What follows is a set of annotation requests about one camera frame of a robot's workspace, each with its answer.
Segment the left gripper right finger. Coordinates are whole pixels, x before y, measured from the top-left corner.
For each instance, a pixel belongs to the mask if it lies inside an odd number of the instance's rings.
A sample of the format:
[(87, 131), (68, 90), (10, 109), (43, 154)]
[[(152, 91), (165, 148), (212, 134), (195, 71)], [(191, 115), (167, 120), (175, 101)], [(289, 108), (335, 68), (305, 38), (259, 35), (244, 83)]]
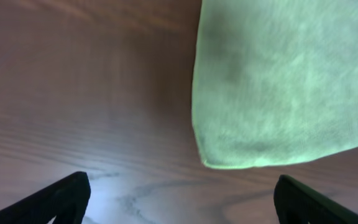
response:
[(281, 175), (273, 202), (280, 224), (358, 224), (358, 214), (289, 175)]

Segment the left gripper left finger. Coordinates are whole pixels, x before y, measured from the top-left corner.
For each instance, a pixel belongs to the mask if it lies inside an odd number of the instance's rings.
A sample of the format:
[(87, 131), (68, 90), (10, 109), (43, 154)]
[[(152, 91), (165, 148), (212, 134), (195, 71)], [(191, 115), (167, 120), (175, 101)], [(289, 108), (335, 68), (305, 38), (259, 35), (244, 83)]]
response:
[(0, 224), (81, 224), (91, 195), (86, 172), (74, 172), (0, 210)]

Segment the light green microfiber cloth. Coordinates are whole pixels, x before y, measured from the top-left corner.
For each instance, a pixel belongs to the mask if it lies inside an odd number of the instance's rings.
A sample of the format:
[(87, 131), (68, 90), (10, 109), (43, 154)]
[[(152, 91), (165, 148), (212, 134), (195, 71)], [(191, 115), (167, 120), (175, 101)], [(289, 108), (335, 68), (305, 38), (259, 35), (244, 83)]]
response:
[(358, 0), (203, 1), (191, 102), (212, 169), (358, 147)]

